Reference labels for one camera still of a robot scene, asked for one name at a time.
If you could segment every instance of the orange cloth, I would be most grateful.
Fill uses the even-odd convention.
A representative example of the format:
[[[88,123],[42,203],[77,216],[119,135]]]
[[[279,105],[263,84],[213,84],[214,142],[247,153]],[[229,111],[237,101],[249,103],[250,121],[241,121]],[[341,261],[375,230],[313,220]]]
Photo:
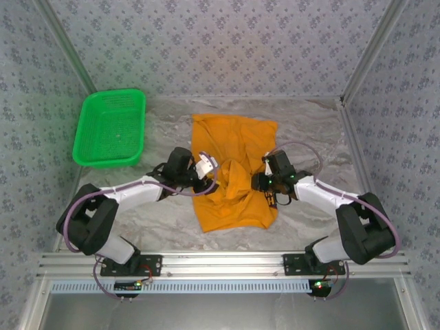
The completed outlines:
[[[192,154],[205,151],[217,160],[218,189],[194,197],[204,232],[243,226],[268,229],[278,211],[262,192],[251,189],[254,173],[265,169],[261,158],[276,146],[276,122],[239,115],[193,115]]]

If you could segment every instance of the wallpaper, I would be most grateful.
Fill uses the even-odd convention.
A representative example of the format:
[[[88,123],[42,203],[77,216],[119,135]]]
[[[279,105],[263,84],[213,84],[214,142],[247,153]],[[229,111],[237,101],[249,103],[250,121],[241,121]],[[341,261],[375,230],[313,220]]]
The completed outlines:
[[[440,329],[440,3],[409,1],[350,104],[368,167]]]
[[[0,329],[15,329],[76,174],[84,93],[31,0],[0,3]]]
[[[389,0],[51,3],[98,90],[338,96]]]

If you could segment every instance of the green plastic basket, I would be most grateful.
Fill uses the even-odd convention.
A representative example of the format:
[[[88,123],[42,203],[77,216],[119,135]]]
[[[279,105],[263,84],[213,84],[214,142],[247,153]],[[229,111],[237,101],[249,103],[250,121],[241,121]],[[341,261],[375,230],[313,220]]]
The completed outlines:
[[[82,104],[75,162],[95,168],[136,165],[144,148],[145,108],[138,89],[91,94]]]

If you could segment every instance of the vent grille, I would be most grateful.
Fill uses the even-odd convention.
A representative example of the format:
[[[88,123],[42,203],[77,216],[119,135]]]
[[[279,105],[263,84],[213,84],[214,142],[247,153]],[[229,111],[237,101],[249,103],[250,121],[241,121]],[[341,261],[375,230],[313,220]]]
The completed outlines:
[[[114,281],[103,281],[102,286],[113,292]],[[93,280],[54,280],[53,294],[99,294]],[[143,286],[139,294],[267,294],[309,293],[308,280],[156,280]]]

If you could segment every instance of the black mounting bracket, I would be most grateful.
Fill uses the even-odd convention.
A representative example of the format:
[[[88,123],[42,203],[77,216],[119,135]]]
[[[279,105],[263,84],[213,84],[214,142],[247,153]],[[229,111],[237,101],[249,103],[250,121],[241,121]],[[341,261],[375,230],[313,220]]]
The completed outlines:
[[[102,261],[101,276],[111,276],[111,277],[149,277],[151,270],[151,277],[160,276],[162,270],[162,261],[164,257],[160,254],[141,254],[137,256],[135,269],[127,270],[126,265],[120,265],[111,259],[105,258]]]
[[[286,276],[311,276],[319,275],[324,277],[328,275],[345,275],[345,267],[342,261],[332,261],[330,263],[321,263],[319,265],[310,265],[306,254],[284,254],[283,255],[284,274]]]

